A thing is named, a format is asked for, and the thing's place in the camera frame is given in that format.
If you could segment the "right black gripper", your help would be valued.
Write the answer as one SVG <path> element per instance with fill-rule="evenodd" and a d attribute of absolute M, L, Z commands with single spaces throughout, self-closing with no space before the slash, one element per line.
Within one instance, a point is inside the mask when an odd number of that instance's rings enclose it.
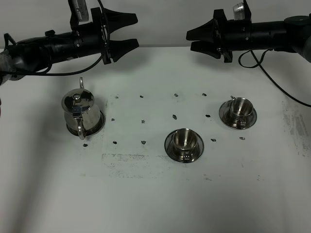
<path fill-rule="evenodd" d="M 194 41 L 190 50 L 214 58 L 221 58 L 223 55 L 224 62 L 231 63 L 232 52 L 250 49 L 251 20 L 227 20 L 223 9 L 214 10 L 213 18 L 206 24 L 187 31 L 186 39 Z M 214 41 L 215 24 L 219 39 L 218 47 L 207 42 Z"/>

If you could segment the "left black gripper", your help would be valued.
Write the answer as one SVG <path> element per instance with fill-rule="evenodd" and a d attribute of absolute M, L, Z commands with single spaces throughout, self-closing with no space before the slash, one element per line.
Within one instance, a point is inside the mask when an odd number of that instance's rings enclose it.
<path fill-rule="evenodd" d="M 70 49 L 70 58 L 80 58 L 101 53 L 103 55 L 103 63 L 107 65 L 111 63 L 111 59 L 113 62 L 117 62 L 125 54 L 139 47 L 137 39 L 110 40 L 109 52 L 103 52 L 107 43 L 104 26 L 108 27 L 109 33 L 113 33 L 118 29 L 138 23 L 136 14 L 121 13 L 104 8 L 107 19 L 105 22 L 100 8 L 92 8 L 91 15 L 93 21 L 80 25 L 77 10 L 75 8 L 70 10 L 71 39 L 73 42 L 73 48 Z"/>

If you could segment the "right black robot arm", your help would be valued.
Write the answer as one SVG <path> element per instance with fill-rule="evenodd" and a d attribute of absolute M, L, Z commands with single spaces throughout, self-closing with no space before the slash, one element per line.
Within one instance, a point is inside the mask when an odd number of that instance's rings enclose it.
<path fill-rule="evenodd" d="M 228 20 L 222 9 L 214 10 L 213 19 L 187 31 L 190 49 L 232 62 L 234 51 L 275 50 L 298 53 L 311 60 L 311 17 L 294 16 L 283 21 L 253 23 L 250 11 L 245 19 Z"/>

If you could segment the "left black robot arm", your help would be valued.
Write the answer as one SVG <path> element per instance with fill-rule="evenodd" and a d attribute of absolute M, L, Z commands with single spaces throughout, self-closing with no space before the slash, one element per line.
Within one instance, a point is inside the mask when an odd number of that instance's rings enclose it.
<path fill-rule="evenodd" d="M 0 53 L 0 83 L 30 76 L 52 76 L 53 64 L 100 54 L 95 62 L 110 64 L 139 47 L 137 39 L 110 40 L 110 34 L 138 22 L 134 13 L 121 13 L 100 7 L 91 9 L 92 22 L 79 24 L 71 16 L 71 32 L 56 34 L 50 30 L 44 37 L 15 42 L 6 33 L 5 49 Z"/>

